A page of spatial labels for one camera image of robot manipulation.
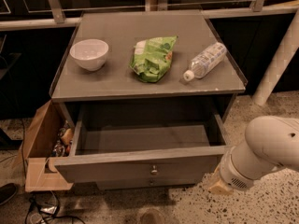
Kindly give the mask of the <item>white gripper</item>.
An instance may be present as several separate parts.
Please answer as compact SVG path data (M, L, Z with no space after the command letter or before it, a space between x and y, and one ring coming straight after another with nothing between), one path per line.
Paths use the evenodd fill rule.
M208 181L213 194L231 195L233 189L248 190L262 177L261 159L248 147L231 147Z

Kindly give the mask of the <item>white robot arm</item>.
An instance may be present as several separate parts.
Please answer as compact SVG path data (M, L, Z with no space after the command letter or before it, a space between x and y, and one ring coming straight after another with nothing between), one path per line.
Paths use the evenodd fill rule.
M248 124L244 140L222 156L208 190L222 195L246 191L283 169L299 171L299 119L258 117Z

